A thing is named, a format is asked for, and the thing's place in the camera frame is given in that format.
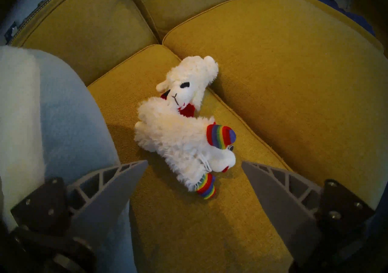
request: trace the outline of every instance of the wooden floor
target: wooden floor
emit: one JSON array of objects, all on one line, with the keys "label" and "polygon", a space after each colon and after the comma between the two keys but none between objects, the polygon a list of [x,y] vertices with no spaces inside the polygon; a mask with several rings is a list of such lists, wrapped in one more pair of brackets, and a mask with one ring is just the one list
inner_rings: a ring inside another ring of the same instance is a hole
[{"label": "wooden floor", "polygon": [[384,21],[372,0],[352,0],[347,11],[363,16],[373,27],[376,38],[384,46],[384,55],[388,58],[388,22]]}]

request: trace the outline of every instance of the stuffed lamb toy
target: stuffed lamb toy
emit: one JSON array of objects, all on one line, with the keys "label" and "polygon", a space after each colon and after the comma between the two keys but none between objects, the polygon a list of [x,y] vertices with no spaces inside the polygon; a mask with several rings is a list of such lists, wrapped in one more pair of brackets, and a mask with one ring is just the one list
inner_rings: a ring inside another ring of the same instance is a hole
[{"label": "stuffed lamb toy", "polygon": [[183,59],[157,85],[162,96],[141,103],[135,125],[138,145],[164,157],[177,179],[205,199],[215,194],[210,172],[226,172],[236,163],[235,132],[217,125],[213,117],[194,117],[217,73],[218,64],[210,56]]}]

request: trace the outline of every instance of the couch seat cushion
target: couch seat cushion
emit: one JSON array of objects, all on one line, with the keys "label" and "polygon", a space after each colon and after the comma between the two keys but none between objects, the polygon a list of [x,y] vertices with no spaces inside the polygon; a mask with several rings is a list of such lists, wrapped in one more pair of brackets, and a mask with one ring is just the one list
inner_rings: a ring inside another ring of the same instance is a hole
[{"label": "couch seat cushion", "polygon": [[287,271],[291,256],[261,208],[241,161],[288,167],[218,96],[206,92],[200,115],[214,115],[217,123],[233,128],[237,163],[227,173],[216,173],[215,198],[205,201],[189,193],[160,156],[134,142],[139,102],[157,95],[156,85],[178,64],[167,48],[154,45],[89,86],[121,162],[149,162],[131,197],[138,271]]},{"label": "couch seat cushion", "polygon": [[156,42],[132,0],[47,0],[12,45],[61,58],[89,85]]},{"label": "couch seat cushion", "polygon": [[366,30],[316,0],[233,0],[164,45],[211,55],[214,91],[295,171],[376,207],[388,180],[388,60]]}]

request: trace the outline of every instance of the throw blanket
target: throw blanket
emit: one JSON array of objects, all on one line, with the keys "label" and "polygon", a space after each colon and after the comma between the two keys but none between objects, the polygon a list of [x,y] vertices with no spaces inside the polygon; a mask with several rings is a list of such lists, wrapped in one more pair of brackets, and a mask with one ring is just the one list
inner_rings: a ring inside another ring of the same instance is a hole
[{"label": "throw blanket", "polygon": [[44,183],[40,128],[40,68],[28,50],[0,47],[0,211],[10,210]]}]

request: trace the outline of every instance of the screw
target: screw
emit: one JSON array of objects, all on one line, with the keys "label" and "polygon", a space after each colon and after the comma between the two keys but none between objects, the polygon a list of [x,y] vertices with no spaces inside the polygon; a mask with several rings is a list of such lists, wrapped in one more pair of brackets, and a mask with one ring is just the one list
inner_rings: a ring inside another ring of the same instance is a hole
[{"label": "screw", "polygon": [[337,211],[329,211],[329,216],[334,220],[341,219],[341,214]]}]

